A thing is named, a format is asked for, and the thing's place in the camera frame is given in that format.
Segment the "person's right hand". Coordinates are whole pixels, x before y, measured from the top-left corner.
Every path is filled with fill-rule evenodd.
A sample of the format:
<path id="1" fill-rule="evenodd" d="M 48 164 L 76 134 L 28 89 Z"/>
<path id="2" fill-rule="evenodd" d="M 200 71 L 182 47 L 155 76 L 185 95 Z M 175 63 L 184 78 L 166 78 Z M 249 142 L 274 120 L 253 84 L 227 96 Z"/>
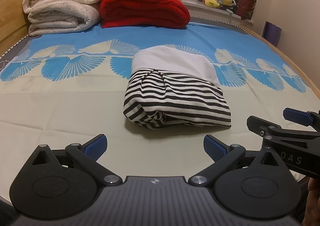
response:
<path id="1" fill-rule="evenodd" d="M 320 224 L 320 186 L 319 179 L 310 178 L 308 184 L 308 197 L 303 226 L 318 226 Z"/>

